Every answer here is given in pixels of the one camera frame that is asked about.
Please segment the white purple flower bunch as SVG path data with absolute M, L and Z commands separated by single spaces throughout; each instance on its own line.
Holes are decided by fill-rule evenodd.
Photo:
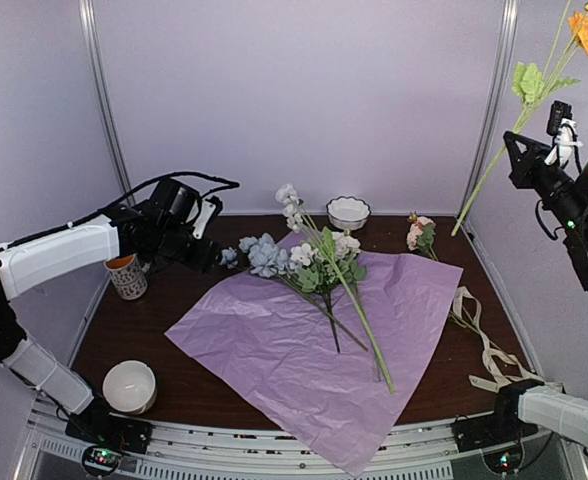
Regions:
M 349 230 L 325 230 L 318 246 L 307 241 L 290 249 L 290 271 L 286 276 L 288 285 L 328 319 L 338 353 L 341 352 L 338 330 L 362 350 L 368 351 L 365 344 L 334 314 L 333 293 L 343 285 L 342 280 L 356 291 L 358 283 L 365 278 L 366 268 L 358 263 L 360 252 L 360 242 Z

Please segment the cream ribbon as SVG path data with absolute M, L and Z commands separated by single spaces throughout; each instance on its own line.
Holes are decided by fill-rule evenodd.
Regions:
M 470 384 L 484 391 L 497 394 L 502 387 L 525 381 L 536 380 L 560 393 L 563 385 L 558 382 L 545 381 L 540 375 L 528 370 L 516 355 L 505 352 L 481 328 L 482 304 L 469 290 L 462 286 L 456 289 L 450 307 L 448 319 L 455 325 L 476 334 L 483 345 L 482 364 L 491 379 L 470 374 Z

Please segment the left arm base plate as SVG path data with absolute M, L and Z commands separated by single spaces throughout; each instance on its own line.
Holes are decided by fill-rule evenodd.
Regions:
M 145 454 L 152 430 L 146 421 L 114 416 L 107 410 L 87 410 L 70 415 L 65 434 L 111 450 Z

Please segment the white small blossom stem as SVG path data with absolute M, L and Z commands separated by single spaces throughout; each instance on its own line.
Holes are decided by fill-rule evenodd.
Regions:
M 303 199 L 291 184 L 282 185 L 275 199 L 283 206 L 288 228 L 302 233 L 305 240 L 290 252 L 294 272 L 286 277 L 288 285 L 302 293 L 306 299 L 316 295 L 322 300 L 321 308 L 330 319 L 331 326 L 338 326 L 333 313 L 332 294 L 343 288 L 352 302 L 373 350 L 377 378 L 384 380 L 388 390 L 395 391 L 394 383 L 385 363 L 382 350 L 376 340 L 359 292 L 359 283 L 365 279 L 367 268 L 359 263 L 360 247 L 348 232 L 333 232 L 319 227 L 306 211 Z

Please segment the purple tissue paper sheet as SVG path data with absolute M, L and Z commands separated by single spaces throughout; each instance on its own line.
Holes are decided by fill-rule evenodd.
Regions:
M 282 430 L 349 475 L 368 466 L 439 343 L 458 266 L 364 252 L 357 312 L 343 289 L 343 329 L 287 286 L 248 273 L 212 287 L 168 338 Z

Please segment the orange flower stem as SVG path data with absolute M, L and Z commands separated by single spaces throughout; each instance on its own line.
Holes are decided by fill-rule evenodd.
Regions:
M 548 97 L 579 83 L 577 79 L 566 76 L 564 70 L 577 51 L 583 51 L 588 56 L 588 1 L 575 11 L 571 6 L 572 3 L 567 1 L 563 7 L 544 67 L 540 68 L 535 63 L 518 62 L 508 73 L 506 85 L 511 86 L 520 102 L 520 113 L 513 126 L 516 133 L 523 130 Z M 505 150 L 502 146 L 487 166 L 483 167 L 483 175 L 471 198 L 472 206 Z M 458 216 L 450 233 L 452 237 L 458 234 L 464 223 Z

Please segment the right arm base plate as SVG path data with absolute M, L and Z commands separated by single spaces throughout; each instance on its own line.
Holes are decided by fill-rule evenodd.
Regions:
M 539 431 L 534 424 L 496 412 L 476 417 L 457 417 L 451 424 L 451 429 L 460 453 L 488 449 L 506 443 L 518 443 Z

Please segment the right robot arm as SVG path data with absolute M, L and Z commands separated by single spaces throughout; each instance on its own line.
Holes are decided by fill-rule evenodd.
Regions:
M 563 244 L 573 269 L 588 292 L 588 162 L 578 177 L 565 173 L 558 162 L 546 158 L 554 149 L 544 143 L 507 131 L 503 140 L 509 154 L 510 180 L 518 189 L 535 191 L 565 232 Z M 504 387 L 509 397 L 487 419 L 493 440 L 509 440 L 525 423 L 535 424 L 576 442 L 588 450 L 588 401 L 557 391 L 540 381 L 523 381 Z

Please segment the pink flower bunch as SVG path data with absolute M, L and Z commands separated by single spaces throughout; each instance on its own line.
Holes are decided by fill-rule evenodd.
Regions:
M 429 217 L 413 212 L 408 217 L 409 230 L 406 235 L 406 245 L 410 252 L 420 254 L 437 261 L 434 250 L 436 222 Z

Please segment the blue flower bunch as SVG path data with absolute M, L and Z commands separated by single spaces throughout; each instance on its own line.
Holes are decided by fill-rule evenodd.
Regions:
M 259 238 L 248 236 L 239 240 L 237 249 L 224 249 L 219 265 L 228 269 L 244 270 L 263 279 L 279 281 L 295 291 L 286 282 L 286 276 L 290 271 L 291 248 L 280 247 L 267 233 Z

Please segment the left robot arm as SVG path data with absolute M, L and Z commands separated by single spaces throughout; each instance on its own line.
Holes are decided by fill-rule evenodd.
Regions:
M 143 261 L 178 263 L 208 271 L 221 247 L 206 230 L 223 203 L 180 182 L 178 174 L 151 180 L 151 195 L 129 206 L 118 198 L 97 211 L 51 230 L 0 243 L 0 366 L 52 400 L 97 444 L 118 433 L 101 395 L 39 343 L 56 316 L 68 316 L 80 300 L 77 272 L 96 273 L 105 261 L 135 255 Z

